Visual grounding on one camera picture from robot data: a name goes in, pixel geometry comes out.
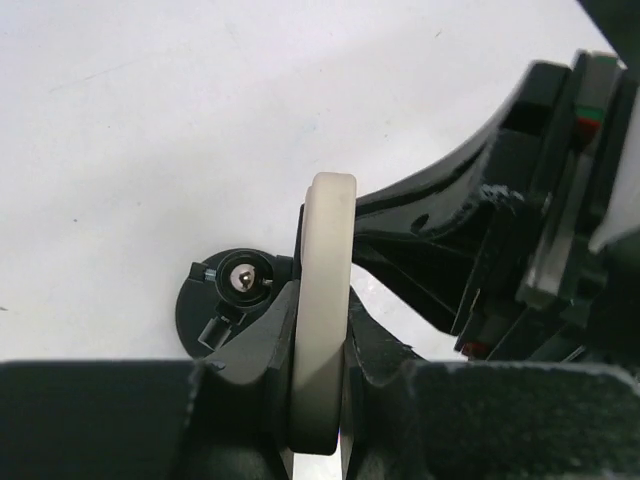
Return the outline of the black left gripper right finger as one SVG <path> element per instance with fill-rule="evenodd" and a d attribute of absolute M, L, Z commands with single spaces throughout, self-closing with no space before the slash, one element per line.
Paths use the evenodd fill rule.
<path fill-rule="evenodd" d="M 349 300 L 347 479 L 635 479 L 639 385 L 602 364 L 429 362 Z"/>

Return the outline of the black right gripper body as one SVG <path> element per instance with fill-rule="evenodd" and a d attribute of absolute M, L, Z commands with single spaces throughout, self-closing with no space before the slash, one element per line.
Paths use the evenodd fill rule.
<path fill-rule="evenodd" d="M 623 176 L 639 85 L 566 1 L 534 22 L 571 66 L 534 62 L 494 121 L 452 155 L 468 273 L 449 331 L 478 360 L 639 359 L 639 231 L 599 231 Z"/>

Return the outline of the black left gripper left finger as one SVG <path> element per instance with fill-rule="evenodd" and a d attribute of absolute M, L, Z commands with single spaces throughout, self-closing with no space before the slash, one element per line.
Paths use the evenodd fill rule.
<path fill-rule="evenodd" d="M 299 285 L 202 360 L 5 362 L 5 479 L 288 479 Z"/>

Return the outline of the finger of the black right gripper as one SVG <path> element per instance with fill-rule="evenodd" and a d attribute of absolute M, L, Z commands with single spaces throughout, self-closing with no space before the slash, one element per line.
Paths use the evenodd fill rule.
<path fill-rule="evenodd" d="M 458 335 L 473 303 L 537 242 L 573 126 L 573 71 L 532 63 L 461 146 L 359 198 L 354 262 L 439 331 Z"/>

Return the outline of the phone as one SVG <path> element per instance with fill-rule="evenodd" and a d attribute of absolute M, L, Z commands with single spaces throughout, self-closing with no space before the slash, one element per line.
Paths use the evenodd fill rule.
<path fill-rule="evenodd" d="M 330 172 L 317 174 L 305 197 L 288 424 L 296 453 L 337 447 L 356 197 L 353 175 Z"/>

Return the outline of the black round-base phone stand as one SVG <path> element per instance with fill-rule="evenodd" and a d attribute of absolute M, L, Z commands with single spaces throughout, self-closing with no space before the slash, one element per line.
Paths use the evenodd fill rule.
<path fill-rule="evenodd" d="M 301 276 L 303 217 L 290 256 L 233 248 L 191 264 L 179 291 L 175 325 L 194 359 L 219 350 L 263 316 L 291 280 Z"/>

